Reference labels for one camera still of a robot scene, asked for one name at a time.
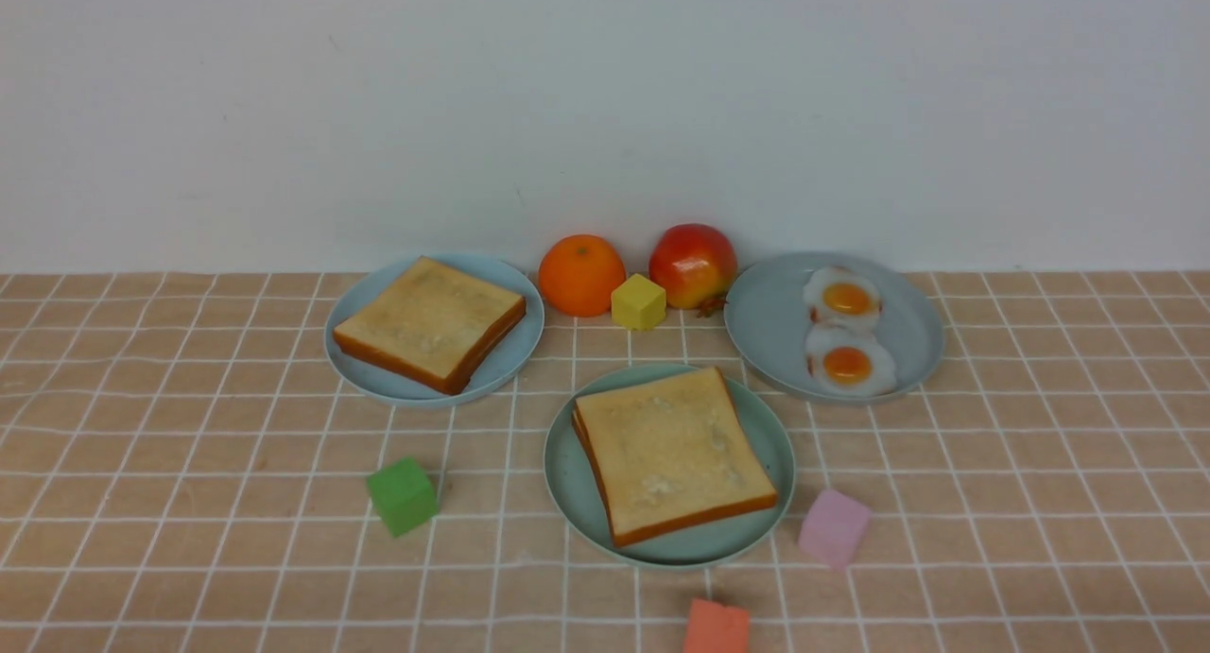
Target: egg white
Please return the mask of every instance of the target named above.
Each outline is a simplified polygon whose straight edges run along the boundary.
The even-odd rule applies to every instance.
[[[852,285],[859,287],[870,297],[870,308],[860,316],[830,308],[829,305],[824,304],[824,291],[835,283],[852,283]],[[882,316],[882,295],[878,294],[878,288],[874,287],[874,283],[863,275],[857,275],[843,266],[823,266],[823,268],[814,271],[802,288],[802,301],[807,305],[807,317],[812,322],[841,322],[841,324],[855,330],[872,330]]]
[[[824,370],[824,358],[834,348],[853,347],[870,359],[870,376],[857,385],[839,385]],[[895,359],[870,333],[851,329],[835,322],[818,322],[807,333],[807,372],[824,391],[848,398],[874,398],[895,389]]]

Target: orange cube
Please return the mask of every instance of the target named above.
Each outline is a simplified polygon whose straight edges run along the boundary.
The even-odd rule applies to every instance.
[[[748,611],[695,599],[684,653],[748,653]]]

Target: egg yolk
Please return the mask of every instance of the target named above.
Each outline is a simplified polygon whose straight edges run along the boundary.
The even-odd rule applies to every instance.
[[[870,357],[859,348],[842,346],[824,356],[824,372],[842,386],[859,385],[870,377],[874,368]]]
[[[860,316],[870,308],[870,295],[854,283],[834,283],[824,290],[824,304],[837,313]]]

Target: foam block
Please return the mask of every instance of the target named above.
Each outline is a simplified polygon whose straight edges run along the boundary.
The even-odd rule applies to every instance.
[[[424,525],[437,515],[437,491],[425,469],[407,456],[365,479],[374,510],[391,537]]]
[[[628,330],[652,330],[668,316],[668,295],[643,275],[630,275],[610,295],[610,316],[615,324]]]
[[[820,559],[834,571],[853,561],[857,547],[870,522],[870,510],[835,490],[825,490],[807,512],[799,533],[799,549]]]
[[[695,599],[684,653],[748,653],[748,611]]]

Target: fried egg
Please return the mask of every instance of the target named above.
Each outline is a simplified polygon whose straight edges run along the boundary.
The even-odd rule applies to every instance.
[[[855,330],[872,330],[882,313],[882,296],[870,279],[843,266],[823,266],[802,288],[812,322],[835,320]]]
[[[895,389],[895,360],[874,335],[835,322],[807,333],[807,372],[825,391],[872,398]]]

